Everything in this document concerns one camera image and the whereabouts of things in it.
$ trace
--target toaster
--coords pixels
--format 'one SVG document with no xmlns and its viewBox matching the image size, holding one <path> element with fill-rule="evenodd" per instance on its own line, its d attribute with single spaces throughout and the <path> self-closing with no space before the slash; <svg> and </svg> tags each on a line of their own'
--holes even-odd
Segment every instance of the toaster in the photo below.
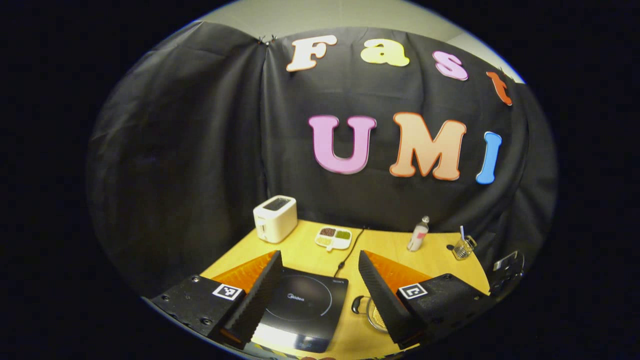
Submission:
<svg viewBox="0 0 640 360">
<path fill-rule="evenodd" d="M 269 243 L 279 243 L 298 225 L 296 199 L 277 195 L 253 209 L 258 237 Z"/>
</svg>

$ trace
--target spray bottle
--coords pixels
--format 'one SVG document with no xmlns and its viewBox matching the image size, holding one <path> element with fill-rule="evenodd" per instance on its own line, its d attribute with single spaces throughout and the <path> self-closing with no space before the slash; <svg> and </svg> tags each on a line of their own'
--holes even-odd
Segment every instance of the spray bottle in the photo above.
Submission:
<svg viewBox="0 0 640 360">
<path fill-rule="evenodd" d="M 422 218 L 422 221 L 419 222 L 415 229 L 413 230 L 413 234 L 411 235 L 411 241 L 406 246 L 406 249 L 409 251 L 417 251 L 422 245 L 422 240 L 424 236 L 429 232 L 429 217 L 425 216 Z"/>
</svg>

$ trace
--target black cable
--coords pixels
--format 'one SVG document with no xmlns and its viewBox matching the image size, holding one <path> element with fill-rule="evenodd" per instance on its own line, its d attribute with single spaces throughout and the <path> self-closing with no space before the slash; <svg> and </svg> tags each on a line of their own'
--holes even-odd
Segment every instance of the black cable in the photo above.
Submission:
<svg viewBox="0 0 640 360">
<path fill-rule="evenodd" d="M 344 268 L 344 263 L 351 256 L 351 253 L 353 252 L 353 249 L 356 248 L 356 244 L 358 243 L 358 239 L 360 238 L 360 235 L 362 235 L 362 233 L 364 233 L 364 228 L 362 228 L 362 230 L 360 231 L 360 234 L 358 234 L 358 236 L 356 236 L 356 240 L 353 242 L 353 246 L 351 247 L 351 250 L 349 251 L 349 254 L 347 255 L 347 257 L 344 258 L 344 260 L 342 260 L 342 262 L 338 264 L 338 269 L 335 271 L 335 274 L 333 275 L 333 277 L 336 277 L 338 275 L 338 272 L 340 271 L 340 269 Z"/>
</svg>

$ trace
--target cooktop surface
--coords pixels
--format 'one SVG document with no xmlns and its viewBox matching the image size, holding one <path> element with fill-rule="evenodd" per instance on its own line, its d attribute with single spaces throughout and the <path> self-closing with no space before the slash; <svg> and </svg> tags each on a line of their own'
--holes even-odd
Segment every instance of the cooktop surface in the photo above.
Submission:
<svg viewBox="0 0 640 360">
<path fill-rule="evenodd" d="M 283 268 L 254 336 L 288 348 L 324 352 L 338 325 L 349 281 Z"/>
</svg>

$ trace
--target letter u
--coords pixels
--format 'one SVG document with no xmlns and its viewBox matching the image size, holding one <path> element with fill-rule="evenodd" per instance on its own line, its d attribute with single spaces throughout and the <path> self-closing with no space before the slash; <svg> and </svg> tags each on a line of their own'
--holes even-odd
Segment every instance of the letter u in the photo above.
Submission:
<svg viewBox="0 0 640 360">
<path fill-rule="evenodd" d="M 309 119 L 314 130 L 314 153 L 323 168 L 338 174 L 355 174 L 361 171 L 369 159 L 369 136 L 376 127 L 376 119 L 354 116 L 347 120 L 353 129 L 353 154 L 350 158 L 339 158 L 333 153 L 333 129 L 340 121 L 331 115 L 318 115 Z"/>
</svg>

